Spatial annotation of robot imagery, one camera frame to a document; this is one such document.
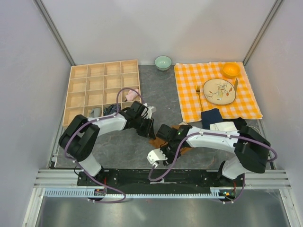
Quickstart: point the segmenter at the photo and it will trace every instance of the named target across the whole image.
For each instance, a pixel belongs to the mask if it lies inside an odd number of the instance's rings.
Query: black mounting plate
[[[166,169],[155,169],[152,178],[162,175]],[[217,171],[199,169],[173,169],[164,177],[161,183],[151,183],[148,179],[150,169],[105,169],[103,179],[97,179],[126,194],[194,194],[210,193],[210,187],[234,187],[233,182],[222,185],[217,179]],[[234,180],[237,186],[242,186],[241,176]],[[78,186],[99,186],[85,173],[80,172]],[[107,194],[117,192],[108,189]]]

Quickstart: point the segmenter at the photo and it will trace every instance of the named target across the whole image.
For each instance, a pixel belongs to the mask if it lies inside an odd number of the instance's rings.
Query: yellow checkered cloth
[[[262,119],[250,82],[242,62],[237,62],[241,75],[237,77],[238,88],[236,99],[228,105],[215,105],[208,102],[203,95],[203,85],[210,79],[224,79],[234,85],[236,79],[228,79],[221,74],[225,62],[210,62],[199,64],[176,64],[175,75],[179,102],[183,121],[197,122],[201,120],[199,98],[196,94],[196,85],[200,85],[200,97],[203,111],[218,108],[224,119],[242,117],[243,119]]]

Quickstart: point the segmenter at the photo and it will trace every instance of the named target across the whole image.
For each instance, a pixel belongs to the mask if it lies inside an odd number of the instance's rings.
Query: fork
[[[200,100],[199,104],[200,104],[200,108],[201,108],[201,112],[202,112],[203,108],[202,108],[202,102],[201,102],[201,97],[200,97],[200,85],[196,85],[196,93],[197,93],[197,95],[199,97],[199,100]]]

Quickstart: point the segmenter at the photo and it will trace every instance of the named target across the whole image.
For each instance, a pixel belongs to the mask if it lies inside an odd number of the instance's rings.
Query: knife
[[[236,78],[233,88],[235,89],[235,92],[237,92],[237,88],[238,88],[238,79],[237,78]]]

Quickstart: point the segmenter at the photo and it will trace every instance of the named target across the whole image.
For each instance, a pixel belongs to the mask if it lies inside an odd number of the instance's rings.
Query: folded cloth
[[[89,117],[100,117],[100,116],[101,116],[101,108],[96,107],[91,109],[89,113]]]
[[[220,122],[210,125],[210,130],[213,131],[236,131],[237,128],[233,122]]]
[[[224,79],[235,84],[236,78],[229,79],[222,75],[222,66],[225,62],[210,62],[198,64],[176,64],[175,76],[181,114],[184,122],[197,122],[201,120],[199,97],[195,85],[203,87],[210,79]],[[238,88],[236,99],[228,105],[215,105],[200,95],[204,111],[218,108],[224,119],[242,117],[243,119],[262,119],[262,114],[250,86],[242,62],[237,62],[241,74],[237,77]]]
[[[180,125],[173,125],[172,128],[179,129]],[[150,144],[152,144],[155,148],[160,148],[163,145],[167,144],[164,140],[160,139],[159,137],[156,137],[155,140],[150,140]],[[181,148],[180,154],[185,154],[186,152],[190,151],[192,148]]]
[[[133,101],[135,98],[137,98],[137,96],[138,96],[137,93],[135,93],[132,90],[129,90],[127,95],[125,95],[125,98],[127,99],[127,101]]]
[[[247,125],[246,121],[241,117],[236,118],[236,119],[223,119],[223,121],[224,122],[233,122],[238,130],[240,130],[242,128],[242,126]]]
[[[103,116],[111,115],[117,112],[117,104],[112,104],[103,110]]]
[[[217,108],[201,112],[201,118],[203,129],[210,129],[210,124],[215,124],[223,121],[220,111]]]

